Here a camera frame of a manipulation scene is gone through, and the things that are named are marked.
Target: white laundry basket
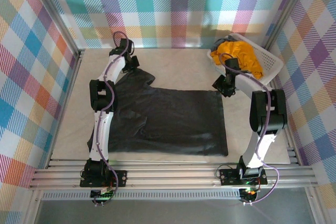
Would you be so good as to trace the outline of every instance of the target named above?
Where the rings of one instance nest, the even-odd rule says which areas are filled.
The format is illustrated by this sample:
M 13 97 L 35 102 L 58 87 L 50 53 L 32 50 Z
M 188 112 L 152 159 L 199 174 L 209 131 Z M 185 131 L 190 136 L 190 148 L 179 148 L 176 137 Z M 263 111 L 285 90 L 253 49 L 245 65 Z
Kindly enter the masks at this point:
M 264 73 L 264 76 L 261 79 L 259 79 L 259 81 L 262 84 L 267 85 L 280 72 L 280 70 L 284 66 L 284 63 L 278 57 L 266 51 L 261 46 L 258 46 L 257 44 L 253 43 L 244 36 L 240 34 L 230 34 L 230 35 L 234 37 L 236 40 L 242 40 L 249 43 L 253 47 L 254 53 L 260 65 L 262 66 L 262 70 Z M 214 66 L 214 68 L 221 74 L 225 75 L 225 68 L 222 65 L 216 65 L 216 63 L 211 57 L 210 50 L 207 52 L 207 56 L 209 57 L 211 64 Z

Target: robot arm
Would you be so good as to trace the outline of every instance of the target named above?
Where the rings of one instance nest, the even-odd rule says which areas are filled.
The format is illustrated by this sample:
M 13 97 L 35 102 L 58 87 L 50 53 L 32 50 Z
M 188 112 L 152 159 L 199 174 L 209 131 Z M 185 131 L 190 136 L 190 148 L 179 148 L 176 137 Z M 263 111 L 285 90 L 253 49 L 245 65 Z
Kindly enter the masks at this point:
M 107 66 L 113 62 L 119 55 L 111 55 L 109 57 L 109 62 L 107 64 Z M 109 97 L 112 96 L 112 94 L 110 95 L 110 90 L 108 89 L 108 87 L 106 87 L 105 83 L 104 83 L 104 73 L 107 69 L 104 69 L 104 71 L 102 72 L 102 74 L 99 76 L 98 80 L 91 80 L 90 81 L 90 91 L 92 90 L 92 96 L 91 96 L 91 104 L 93 104 L 93 106 L 95 106 L 95 103 L 98 103 L 99 101 L 99 96 L 101 96 L 100 98 L 102 99 L 102 96 L 104 94 L 99 94 L 99 92 L 105 92 L 105 95 L 107 96 L 106 101 L 108 102 Z M 112 83 L 115 83 L 119 73 L 121 72 L 121 70 L 125 67 L 125 58 L 121 57 L 119 59 L 117 59 L 113 65 L 111 66 L 111 68 L 109 69 L 109 71 L 107 72 L 107 77 L 106 79 L 109 81 L 112 81 Z M 98 127 L 98 121 L 99 121 L 99 115 L 100 115 L 100 110 L 102 109 L 101 106 L 100 107 L 94 107 L 93 109 L 95 110 L 95 117 L 94 117 L 94 131 L 93 131 L 93 145 L 91 148 L 91 152 L 90 152 L 90 158 L 93 161 L 100 161 L 101 160 L 101 156 L 100 153 L 97 150 L 97 145 L 95 144 L 96 139 L 97 139 L 97 134 L 98 135 L 98 141 L 100 143 L 100 148 L 101 151 L 103 153 L 103 156 L 106 160 L 109 159 L 109 153 L 108 153 L 108 143 L 109 143 L 109 133 L 110 133 L 110 125 L 112 122 L 112 118 L 113 118 L 113 112 L 117 106 L 117 99 L 116 99 L 116 92 L 114 92 L 114 103 L 113 103 L 113 108 L 112 111 L 103 111 L 102 112 L 102 118 L 101 118 L 101 122 L 100 122 L 100 129 L 97 131 L 97 127 Z
M 139 66 L 137 57 L 131 57 L 133 42 L 127 40 L 121 39 L 120 46 L 109 53 L 109 62 L 102 74 L 98 79 L 90 81 L 90 100 L 91 107 L 95 111 L 95 127 L 90 156 L 81 173 L 81 187 L 110 187 L 116 183 L 119 186 L 125 184 L 123 180 L 126 171 L 118 173 L 112 168 L 108 169 L 108 143 L 113 113 L 118 106 L 114 83 L 121 71 L 128 72 Z
M 235 89 L 238 89 L 251 99 L 250 126 L 253 133 L 245 153 L 240 157 L 237 169 L 240 179 L 257 178 L 261 176 L 263 161 L 271 143 L 275 141 L 278 131 L 287 126 L 285 93 L 283 90 L 261 87 L 246 76 L 252 77 L 250 73 L 238 74 L 240 67 L 237 58 L 226 60 L 225 65 L 236 72 L 226 69 L 226 76 L 220 76 L 213 87 L 225 97 L 235 94 Z M 271 112 L 266 134 L 261 139 L 260 135 L 265 128 L 267 114 L 267 94 L 264 88 L 270 92 Z

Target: aluminum rail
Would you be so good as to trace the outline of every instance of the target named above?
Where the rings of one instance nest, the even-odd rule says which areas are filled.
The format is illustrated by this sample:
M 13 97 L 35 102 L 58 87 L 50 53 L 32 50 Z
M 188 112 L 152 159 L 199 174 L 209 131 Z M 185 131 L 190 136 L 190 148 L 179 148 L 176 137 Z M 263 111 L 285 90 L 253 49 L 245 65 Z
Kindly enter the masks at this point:
M 79 187 L 80 172 L 86 161 L 51 160 L 48 169 L 36 170 L 30 188 L 33 190 L 74 190 Z M 223 189 L 249 186 L 221 186 L 215 171 L 222 164 L 167 163 L 167 162 L 117 162 L 116 170 L 127 170 L 127 184 L 120 190 L 132 189 Z M 279 188 L 316 186 L 317 180 L 310 166 L 296 164 L 275 165 L 280 171 Z M 276 180 L 274 170 L 265 168 L 268 185 Z
M 286 21 L 288 20 L 288 18 L 290 17 L 290 15 L 292 14 L 292 11 L 295 7 L 295 5 L 297 4 L 299 0 L 289 0 L 287 2 L 287 4 L 285 5 L 285 7 L 283 8 L 279 20 L 277 21 L 277 23 L 275 24 L 275 28 L 273 29 L 273 31 L 271 32 L 269 38 L 267 39 L 264 48 L 269 51 L 271 49 L 271 47 L 274 45 L 275 41 L 277 40 L 281 30 L 283 29 L 283 27 L 285 26 Z

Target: floor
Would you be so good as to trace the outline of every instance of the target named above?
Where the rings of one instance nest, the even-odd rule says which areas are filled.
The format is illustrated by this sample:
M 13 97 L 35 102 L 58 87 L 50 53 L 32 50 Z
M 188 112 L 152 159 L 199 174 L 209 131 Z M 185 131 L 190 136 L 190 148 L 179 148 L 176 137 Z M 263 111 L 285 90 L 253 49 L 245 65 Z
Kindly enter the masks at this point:
M 52 158 L 87 159 L 86 145 L 93 129 L 89 81 L 96 79 L 108 62 L 109 49 L 86 50 L 78 72 L 64 119 L 61 123 Z M 214 90 L 219 73 L 211 66 L 206 49 L 136 49 L 140 68 L 156 80 L 151 86 L 177 90 Z M 234 162 L 245 152 L 252 130 L 249 126 L 250 99 L 241 91 L 231 98 L 223 97 L 229 155 L 192 156 L 165 153 L 111 153 L 110 160 Z M 281 132 L 265 157 L 268 163 L 290 163 L 287 141 Z

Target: colorful checkered pattern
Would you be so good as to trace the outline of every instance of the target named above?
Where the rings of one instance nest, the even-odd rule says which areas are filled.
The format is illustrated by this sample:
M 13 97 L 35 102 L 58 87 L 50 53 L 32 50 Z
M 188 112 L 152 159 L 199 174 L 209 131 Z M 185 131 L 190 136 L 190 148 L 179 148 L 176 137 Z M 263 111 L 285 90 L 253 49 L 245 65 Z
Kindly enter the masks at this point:
M 277 22 L 279 21 L 280 19 L 280 16 L 281 16 L 281 13 L 284 11 L 287 3 L 289 2 L 289 0 L 282 0 L 281 1 L 281 4 L 279 5 L 279 8 L 272 20 L 272 23 L 270 24 L 268 30 L 267 30 L 267 33 L 262 41 L 262 45 L 264 46 L 269 38 L 269 36 L 272 34 L 272 32 L 274 31 L 274 28 L 275 28 L 275 25 L 277 24 Z
M 136 47 L 208 48 L 233 31 L 263 38 L 277 0 L 55 0 L 80 48 L 113 46 L 121 30 Z
M 0 0 L 0 223 L 18 223 L 45 162 L 74 54 L 41 0 Z
M 286 93 L 289 123 L 335 221 L 336 0 L 299 0 L 271 52 L 285 62 L 277 82 Z

